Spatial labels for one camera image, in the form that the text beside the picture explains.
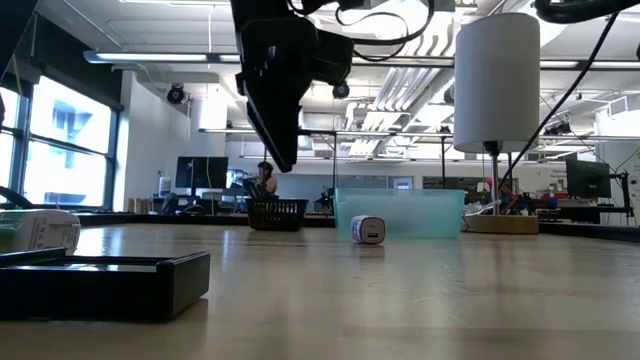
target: translucent plastic bin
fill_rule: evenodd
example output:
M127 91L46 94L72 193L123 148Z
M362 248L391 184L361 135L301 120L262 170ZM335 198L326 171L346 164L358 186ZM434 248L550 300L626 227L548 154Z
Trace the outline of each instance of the translucent plastic bin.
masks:
M388 238L457 238L464 207L462 190L337 189L336 225L351 237L351 219L382 218Z

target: computer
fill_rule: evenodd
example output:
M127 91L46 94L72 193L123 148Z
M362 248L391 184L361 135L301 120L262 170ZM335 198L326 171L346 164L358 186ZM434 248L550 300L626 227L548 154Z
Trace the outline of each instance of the computer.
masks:
M196 189L226 189L228 166L227 157L179 157L176 187L190 188L192 196Z
M590 161L566 160L569 196L610 198L609 165Z

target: black wire basket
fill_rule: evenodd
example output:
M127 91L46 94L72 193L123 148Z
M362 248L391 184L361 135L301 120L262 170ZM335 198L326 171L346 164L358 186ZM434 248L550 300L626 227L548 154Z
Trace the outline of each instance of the black wire basket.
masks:
M299 231L309 200L247 199L249 226L263 231Z

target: black tray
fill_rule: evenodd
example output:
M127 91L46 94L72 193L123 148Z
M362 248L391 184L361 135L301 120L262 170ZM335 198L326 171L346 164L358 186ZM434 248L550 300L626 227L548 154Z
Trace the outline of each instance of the black tray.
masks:
M167 322L209 291L210 255L0 255L0 319Z

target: wooden table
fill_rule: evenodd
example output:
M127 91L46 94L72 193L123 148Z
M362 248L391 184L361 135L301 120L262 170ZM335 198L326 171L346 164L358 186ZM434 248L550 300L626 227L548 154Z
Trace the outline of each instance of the wooden table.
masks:
M0 323L2 359L638 359L640 247L466 234L361 247L334 229L86 229L86 255L212 254L166 325Z

